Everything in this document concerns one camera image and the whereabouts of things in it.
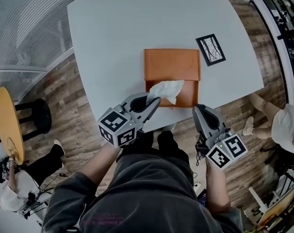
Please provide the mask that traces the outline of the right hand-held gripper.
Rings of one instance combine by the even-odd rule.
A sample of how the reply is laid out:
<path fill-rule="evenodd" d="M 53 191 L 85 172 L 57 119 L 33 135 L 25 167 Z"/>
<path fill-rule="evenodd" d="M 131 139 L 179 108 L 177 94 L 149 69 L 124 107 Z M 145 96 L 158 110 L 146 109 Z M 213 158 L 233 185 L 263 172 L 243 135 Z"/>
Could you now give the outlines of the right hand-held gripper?
<path fill-rule="evenodd" d="M 193 119 L 199 134 L 196 150 L 198 157 L 206 158 L 220 170 L 247 154 L 248 149 L 241 136 L 231 128 L 225 128 L 220 114 L 213 108 L 198 104 L 192 108 Z M 214 133 L 204 138 L 205 133 Z"/>

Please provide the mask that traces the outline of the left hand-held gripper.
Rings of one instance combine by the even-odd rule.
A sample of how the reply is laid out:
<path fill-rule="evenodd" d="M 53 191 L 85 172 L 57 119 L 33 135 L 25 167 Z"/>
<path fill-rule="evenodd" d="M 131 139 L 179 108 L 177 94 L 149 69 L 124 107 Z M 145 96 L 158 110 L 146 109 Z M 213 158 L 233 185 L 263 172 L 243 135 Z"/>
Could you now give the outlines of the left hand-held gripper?
<path fill-rule="evenodd" d="M 161 102 L 161 98 L 147 101 L 147 96 L 148 93 L 133 94 L 121 105 L 109 108 L 98 121 L 102 138 L 116 148 L 132 142 Z"/>

